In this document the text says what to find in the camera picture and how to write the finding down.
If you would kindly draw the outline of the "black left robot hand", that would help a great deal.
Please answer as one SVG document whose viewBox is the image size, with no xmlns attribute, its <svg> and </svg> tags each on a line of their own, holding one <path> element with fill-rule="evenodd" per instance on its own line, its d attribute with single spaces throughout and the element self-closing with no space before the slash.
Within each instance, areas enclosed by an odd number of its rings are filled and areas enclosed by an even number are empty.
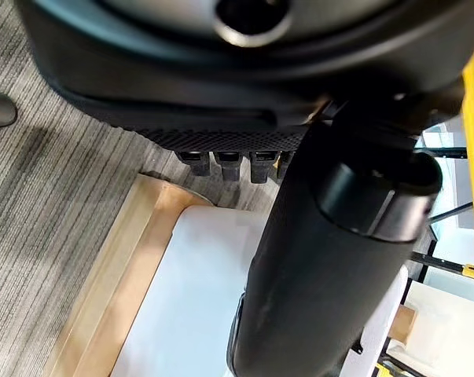
<svg viewBox="0 0 474 377">
<path fill-rule="evenodd" d="M 474 1 L 18 1 L 42 77 L 209 172 L 288 156 L 232 324 L 235 376 L 328 375 L 442 186 L 415 149 L 455 117 Z"/>
</svg>

